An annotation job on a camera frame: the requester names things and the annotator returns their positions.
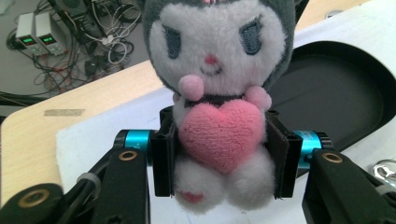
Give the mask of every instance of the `wooden table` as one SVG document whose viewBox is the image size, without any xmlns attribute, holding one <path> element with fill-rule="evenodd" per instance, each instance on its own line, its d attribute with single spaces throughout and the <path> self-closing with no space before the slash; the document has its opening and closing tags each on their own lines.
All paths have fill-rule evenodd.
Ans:
<svg viewBox="0 0 396 224">
<path fill-rule="evenodd" d="M 311 0 L 297 30 L 322 21 L 330 10 L 367 1 Z M 36 184 L 61 183 L 55 159 L 58 131 L 162 86 L 151 63 L 144 62 L 10 115 L 1 130 L 1 203 Z"/>
</svg>

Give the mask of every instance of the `plush toy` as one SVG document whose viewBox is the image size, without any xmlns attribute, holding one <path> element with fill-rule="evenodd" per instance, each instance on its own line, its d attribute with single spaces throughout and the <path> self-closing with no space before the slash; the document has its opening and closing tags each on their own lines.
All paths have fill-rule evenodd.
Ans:
<svg viewBox="0 0 396 224">
<path fill-rule="evenodd" d="M 296 1 L 136 1 L 151 62 L 175 93 L 177 200 L 196 213 L 224 198 L 266 205 L 275 166 L 263 145 L 265 89 L 290 62 Z"/>
</svg>

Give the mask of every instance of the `plush toy eye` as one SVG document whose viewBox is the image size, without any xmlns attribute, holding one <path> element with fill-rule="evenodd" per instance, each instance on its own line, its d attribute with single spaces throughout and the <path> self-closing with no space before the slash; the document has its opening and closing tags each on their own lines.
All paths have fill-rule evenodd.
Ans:
<svg viewBox="0 0 396 224">
<path fill-rule="evenodd" d="M 163 29 L 165 30 L 168 57 L 171 59 L 176 59 L 181 49 L 180 32 L 165 25 L 163 25 Z"/>
<path fill-rule="evenodd" d="M 239 29 L 246 54 L 255 55 L 262 48 L 262 42 L 260 41 L 261 29 L 262 23 L 260 22 L 260 18 L 256 18 Z"/>
</svg>

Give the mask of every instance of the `pink nose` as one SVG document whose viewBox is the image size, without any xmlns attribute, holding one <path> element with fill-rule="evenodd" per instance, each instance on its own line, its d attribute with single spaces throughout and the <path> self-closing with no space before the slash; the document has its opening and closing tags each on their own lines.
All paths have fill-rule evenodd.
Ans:
<svg viewBox="0 0 396 224">
<path fill-rule="evenodd" d="M 214 56 L 213 54 L 208 54 L 205 57 L 206 64 L 213 65 L 213 64 L 216 64 L 218 61 L 219 61 L 218 58 L 216 58 L 216 56 Z"/>
</svg>

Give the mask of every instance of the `pink heart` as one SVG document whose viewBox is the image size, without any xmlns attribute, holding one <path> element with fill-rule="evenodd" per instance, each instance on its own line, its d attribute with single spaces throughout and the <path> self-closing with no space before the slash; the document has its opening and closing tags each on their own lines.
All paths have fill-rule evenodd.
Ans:
<svg viewBox="0 0 396 224">
<path fill-rule="evenodd" d="M 179 139 L 199 162 L 228 174 L 262 140 L 263 119 L 257 106 L 232 100 L 219 108 L 194 106 L 179 127 Z"/>
</svg>

